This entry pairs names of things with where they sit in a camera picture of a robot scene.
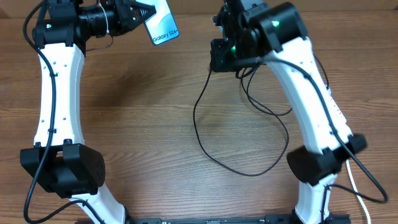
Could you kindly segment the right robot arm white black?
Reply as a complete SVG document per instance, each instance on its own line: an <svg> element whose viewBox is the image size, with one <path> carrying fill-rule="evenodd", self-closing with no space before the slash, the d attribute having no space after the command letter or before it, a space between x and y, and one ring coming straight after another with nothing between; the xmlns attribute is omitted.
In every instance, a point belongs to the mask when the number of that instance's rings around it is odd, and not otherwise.
<svg viewBox="0 0 398 224"><path fill-rule="evenodd" d="M329 212L330 188L350 155L366 147L353 134L318 71L307 28L297 8L285 2L225 1L213 22L223 37L211 42L211 69L238 72L266 64L296 115L303 146L287 154L299 181L290 215L268 215L267 223L349 223Z"/></svg>

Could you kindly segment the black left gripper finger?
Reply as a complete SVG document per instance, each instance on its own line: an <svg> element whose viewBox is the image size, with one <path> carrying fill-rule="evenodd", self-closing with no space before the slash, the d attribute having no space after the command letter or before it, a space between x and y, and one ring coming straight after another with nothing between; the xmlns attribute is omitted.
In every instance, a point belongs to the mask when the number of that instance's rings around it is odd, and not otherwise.
<svg viewBox="0 0 398 224"><path fill-rule="evenodd" d="M124 35L128 32L131 32L132 30L139 27L144 22L145 22L145 20L143 20L143 19L127 19L125 21L122 21L121 28L119 30L119 34Z"/></svg>
<svg viewBox="0 0 398 224"><path fill-rule="evenodd" d="M127 23L143 23L156 14L155 6L141 2L127 0Z"/></svg>

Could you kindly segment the blue Galaxy smartphone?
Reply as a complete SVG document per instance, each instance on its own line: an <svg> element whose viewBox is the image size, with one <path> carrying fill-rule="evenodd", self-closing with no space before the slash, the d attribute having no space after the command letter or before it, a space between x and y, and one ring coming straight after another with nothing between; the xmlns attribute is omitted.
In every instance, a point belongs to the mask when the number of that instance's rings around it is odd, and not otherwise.
<svg viewBox="0 0 398 224"><path fill-rule="evenodd" d="M179 30L167 0L137 0L154 6L156 13L145 21L149 37L154 45L164 44L179 36Z"/></svg>

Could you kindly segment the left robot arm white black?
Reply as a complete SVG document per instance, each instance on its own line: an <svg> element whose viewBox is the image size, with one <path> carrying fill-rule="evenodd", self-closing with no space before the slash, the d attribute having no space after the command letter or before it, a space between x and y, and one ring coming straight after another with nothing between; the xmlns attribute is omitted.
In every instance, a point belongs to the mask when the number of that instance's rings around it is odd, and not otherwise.
<svg viewBox="0 0 398 224"><path fill-rule="evenodd" d="M127 208L105 184L100 152L85 145L80 121L80 80L91 37L116 37L156 13L137 1L41 1L24 37L38 53L42 72L40 120L34 145L20 153L32 185L78 205L92 223L131 223Z"/></svg>

